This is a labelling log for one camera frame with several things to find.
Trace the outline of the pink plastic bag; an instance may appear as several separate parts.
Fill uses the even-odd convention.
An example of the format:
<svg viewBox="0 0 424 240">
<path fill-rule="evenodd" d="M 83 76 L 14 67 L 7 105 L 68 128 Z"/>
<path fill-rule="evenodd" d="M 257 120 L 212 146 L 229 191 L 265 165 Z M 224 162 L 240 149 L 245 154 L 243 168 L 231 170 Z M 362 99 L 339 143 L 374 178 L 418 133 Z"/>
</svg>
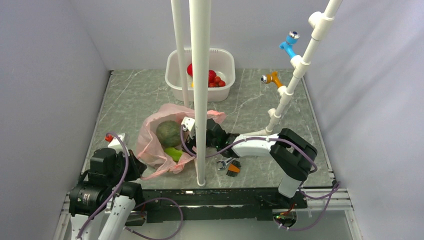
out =
<svg viewBox="0 0 424 240">
<path fill-rule="evenodd" d="M 175 121 L 180 124 L 185 117 L 194 118 L 195 111 L 182 105 L 166 103 L 144 120 L 138 134 L 135 155 L 139 161 L 155 168 L 156 171 L 148 176 L 142 176 L 141 180 L 157 178 L 167 172 L 178 174 L 184 169 L 185 164 L 197 160 L 195 157 L 183 153 L 178 162 L 175 162 L 164 152 L 156 136 L 156 128 L 160 123 Z"/>
</svg>

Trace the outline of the green fake starfruit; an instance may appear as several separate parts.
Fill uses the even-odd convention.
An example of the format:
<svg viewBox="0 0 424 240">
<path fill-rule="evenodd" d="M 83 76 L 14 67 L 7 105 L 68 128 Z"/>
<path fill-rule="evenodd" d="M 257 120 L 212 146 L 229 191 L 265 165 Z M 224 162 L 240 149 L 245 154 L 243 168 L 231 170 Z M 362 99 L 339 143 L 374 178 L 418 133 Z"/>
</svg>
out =
<svg viewBox="0 0 424 240">
<path fill-rule="evenodd" d="M 178 163 L 180 161 L 180 158 L 183 155 L 183 151 L 181 149 L 177 149 L 175 147 L 166 147 L 164 149 L 164 152 L 169 155 L 172 160 L 176 163 Z"/>
</svg>

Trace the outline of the green fake melon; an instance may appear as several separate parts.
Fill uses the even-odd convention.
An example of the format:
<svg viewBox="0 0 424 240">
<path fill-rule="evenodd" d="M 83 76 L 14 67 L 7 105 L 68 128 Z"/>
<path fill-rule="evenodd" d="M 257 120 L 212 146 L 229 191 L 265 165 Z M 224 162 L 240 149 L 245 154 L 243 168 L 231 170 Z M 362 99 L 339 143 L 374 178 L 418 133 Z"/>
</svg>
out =
<svg viewBox="0 0 424 240">
<path fill-rule="evenodd" d="M 181 125 L 175 121 L 161 122 L 156 128 L 156 136 L 164 148 L 173 148 L 181 145 Z"/>
</svg>

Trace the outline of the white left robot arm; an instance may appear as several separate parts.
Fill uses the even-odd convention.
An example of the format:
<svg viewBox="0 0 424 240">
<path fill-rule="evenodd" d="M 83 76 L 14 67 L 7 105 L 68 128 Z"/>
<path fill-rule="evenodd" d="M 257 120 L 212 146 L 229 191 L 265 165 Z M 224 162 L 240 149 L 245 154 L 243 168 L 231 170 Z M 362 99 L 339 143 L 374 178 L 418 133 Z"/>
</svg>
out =
<svg viewBox="0 0 424 240">
<path fill-rule="evenodd" d="M 144 203 L 143 189 L 135 181 L 147 166 L 132 150 L 101 148 L 90 159 L 91 167 L 69 193 L 71 239 L 117 240 L 132 210 Z"/>
</svg>

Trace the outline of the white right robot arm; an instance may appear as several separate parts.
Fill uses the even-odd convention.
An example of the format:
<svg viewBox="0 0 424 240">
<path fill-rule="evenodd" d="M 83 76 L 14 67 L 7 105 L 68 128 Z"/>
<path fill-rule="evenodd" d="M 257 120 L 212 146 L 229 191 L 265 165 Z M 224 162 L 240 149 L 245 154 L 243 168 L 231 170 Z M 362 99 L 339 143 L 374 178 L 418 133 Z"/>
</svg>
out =
<svg viewBox="0 0 424 240">
<path fill-rule="evenodd" d="M 309 174 L 317 171 L 315 159 L 317 149 L 289 128 L 268 136 L 247 136 L 226 132 L 213 119 L 206 121 L 206 140 L 208 148 L 214 148 L 217 155 L 227 160 L 226 167 L 241 157 L 271 157 L 283 170 L 276 203 L 287 208 L 295 201 L 298 188 L 307 180 Z"/>
</svg>

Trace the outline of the red fake cherry tomatoes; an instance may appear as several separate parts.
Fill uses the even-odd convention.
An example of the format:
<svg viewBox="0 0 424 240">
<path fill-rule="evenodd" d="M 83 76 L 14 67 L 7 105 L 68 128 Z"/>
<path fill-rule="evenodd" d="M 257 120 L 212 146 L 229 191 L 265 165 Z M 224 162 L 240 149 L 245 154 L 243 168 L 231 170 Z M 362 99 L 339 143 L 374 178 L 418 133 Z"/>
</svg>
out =
<svg viewBox="0 0 424 240">
<path fill-rule="evenodd" d="M 226 82 L 223 81 L 220 76 L 215 76 L 214 78 L 209 78 L 208 80 L 209 88 L 221 88 L 225 86 L 226 86 Z"/>
</svg>

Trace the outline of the red fake apple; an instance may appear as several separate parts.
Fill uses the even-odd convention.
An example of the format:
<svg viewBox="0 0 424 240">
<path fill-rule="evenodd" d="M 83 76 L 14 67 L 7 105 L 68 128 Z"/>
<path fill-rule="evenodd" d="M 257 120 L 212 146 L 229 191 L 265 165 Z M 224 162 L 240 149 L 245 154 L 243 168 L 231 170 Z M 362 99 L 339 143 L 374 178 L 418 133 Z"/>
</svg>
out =
<svg viewBox="0 0 424 240">
<path fill-rule="evenodd" d="M 193 64 L 192 64 L 192 63 L 190 63 L 190 64 L 187 66 L 186 72 L 187 72 L 187 74 L 188 74 L 190 77 L 192 77 L 192 76 L 193 76 Z"/>
</svg>

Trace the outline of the silver combination wrench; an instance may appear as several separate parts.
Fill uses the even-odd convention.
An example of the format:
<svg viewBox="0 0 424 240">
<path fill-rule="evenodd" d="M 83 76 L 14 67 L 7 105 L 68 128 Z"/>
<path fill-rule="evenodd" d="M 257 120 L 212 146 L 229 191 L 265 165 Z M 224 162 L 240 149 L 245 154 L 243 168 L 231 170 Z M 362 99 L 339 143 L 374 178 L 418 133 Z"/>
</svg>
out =
<svg viewBox="0 0 424 240">
<path fill-rule="evenodd" d="M 223 171 L 226 170 L 228 165 L 230 163 L 232 163 L 234 160 L 236 160 L 235 157 L 231 157 L 231 158 L 227 158 L 227 159 L 222 159 L 222 160 L 218 160 L 215 164 L 217 167 L 217 170 L 219 171 Z"/>
</svg>

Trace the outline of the black orange hex key set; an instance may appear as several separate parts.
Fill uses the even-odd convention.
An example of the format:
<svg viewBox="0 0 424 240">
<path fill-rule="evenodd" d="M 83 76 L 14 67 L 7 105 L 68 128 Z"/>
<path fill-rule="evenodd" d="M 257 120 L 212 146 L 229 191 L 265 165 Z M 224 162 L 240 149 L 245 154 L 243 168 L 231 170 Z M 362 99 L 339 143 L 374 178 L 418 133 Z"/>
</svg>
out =
<svg viewBox="0 0 424 240">
<path fill-rule="evenodd" d="M 233 160 L 229 165 L 226 175 L 229 177 L 237 177 L 241 171 L 241 164 L 237 160 Z"/>
</svg>

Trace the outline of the white plastic basin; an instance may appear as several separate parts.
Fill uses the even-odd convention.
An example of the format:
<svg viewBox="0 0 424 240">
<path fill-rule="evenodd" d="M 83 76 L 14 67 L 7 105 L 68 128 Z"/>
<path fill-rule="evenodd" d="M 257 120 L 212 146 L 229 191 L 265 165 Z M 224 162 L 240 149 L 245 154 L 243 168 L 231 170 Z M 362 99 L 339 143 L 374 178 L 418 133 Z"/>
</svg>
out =
<svg viewBox="0 0 424 240">
<path fill-rule="evenodd" d="M 207 100 L 209 102 L 224 101 L 230 92 L 230 88 L 236 81 L 235 61 L 233 55 L 221 48 L 211 48 L 209 50 L 209 69 L 215 71 L 217 76 L 225 82 L 225 86 L 208 89 Z M 172 51 L 167 58 L 165 69 L 165 82 L 171 88 L 173 96 L 183 101 L 183 90 L 180 80 L 180 68 L 178 52 Z"/>
</svg>

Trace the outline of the orange toy faucet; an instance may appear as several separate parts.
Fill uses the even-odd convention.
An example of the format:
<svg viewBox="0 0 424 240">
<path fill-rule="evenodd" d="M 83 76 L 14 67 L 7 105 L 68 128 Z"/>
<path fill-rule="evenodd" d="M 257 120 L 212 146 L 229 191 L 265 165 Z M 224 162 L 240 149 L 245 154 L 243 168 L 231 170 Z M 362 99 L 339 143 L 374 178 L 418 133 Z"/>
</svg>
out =
<svg viewBox="0 0 424 240">
<path fill-rule="evenodd" d="M 261 76 L 260 81 L 263 84 L 270 84 L 270 83 L 274 83 L 277 88 L 280 88 L 283 86 L 283 84 L 281 83 L 279 77 L 278 77 L 278 72 L 277 71 L 273 71 L 269 74 L 264 74 Z"/>
</svg>

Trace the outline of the blue toy faucet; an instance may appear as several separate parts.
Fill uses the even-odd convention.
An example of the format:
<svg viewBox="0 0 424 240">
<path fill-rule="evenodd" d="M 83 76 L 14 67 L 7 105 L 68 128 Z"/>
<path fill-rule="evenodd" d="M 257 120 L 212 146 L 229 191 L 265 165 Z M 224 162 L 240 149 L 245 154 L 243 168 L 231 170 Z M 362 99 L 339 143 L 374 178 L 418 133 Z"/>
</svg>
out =
<svg viewBox="0 0 424 240">
<path fill-rule="evenodd" d="M 297 43 L 299 37 L 300 36 L 297 31 L 290 31 L 287 34 L 285 41 L 279 45 L 279 48 L 284 50 L 290 59 L 296 56 L 296 53 L 293 50 L 293 46 Z"/>
</svg>

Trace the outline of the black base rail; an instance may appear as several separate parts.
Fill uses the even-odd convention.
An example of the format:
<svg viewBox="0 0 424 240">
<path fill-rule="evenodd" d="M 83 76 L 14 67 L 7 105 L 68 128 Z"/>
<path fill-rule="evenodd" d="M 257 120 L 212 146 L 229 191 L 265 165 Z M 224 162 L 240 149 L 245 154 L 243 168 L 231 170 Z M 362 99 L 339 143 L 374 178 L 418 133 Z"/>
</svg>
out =
<svg viewBox="0 0 424 240">
<path fill-rule="evenodd" d="M 307 201 L 296 193 L 289 198 L 276 187 L 145 189 L 144 200 L 135 210 L 147 223 L 165 221 L 256 219 L 270 221 L 280 212 L 306 209 Z"/>
</svg>

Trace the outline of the white pvc pipe frame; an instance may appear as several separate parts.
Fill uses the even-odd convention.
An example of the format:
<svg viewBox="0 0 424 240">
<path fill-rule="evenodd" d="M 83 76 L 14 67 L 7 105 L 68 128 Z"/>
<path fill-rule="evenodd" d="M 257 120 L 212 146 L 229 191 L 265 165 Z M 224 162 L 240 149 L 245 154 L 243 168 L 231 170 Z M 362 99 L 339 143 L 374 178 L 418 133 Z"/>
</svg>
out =
<svg viewBox="0 0 424 240">
<path fill-rule="evenodd" d="M 260 136 L 270 134 L 283 117 L 285 108 L 293 97 L 295 88 L 310 67 L 312 57 L 320 42 L 326 37 L 331 28 L 341 4 L 342 2 L 340 0 L 330 0 L 324 12 L 314 12 L 309 17 L 308 22 L 313 29 L 311 39 L 304 54 L 302 56 L 296 55 L 291 59 L 290 62 L 294 67 L 292 78 L 287 87 L 280 87 L 278 89 L 280 94 L 279 104 L 274 113 L 272 113 L 266 128 L 259 132 Z M 189 1 L 191 58 L 194 80 L 194 118 L 197 147 L 196 179 L 197 184 L 201 187 L 206 184 L 207 78 L 210 55 L 211 10 L 212 2 L 210 0 Z"/>
</svg>

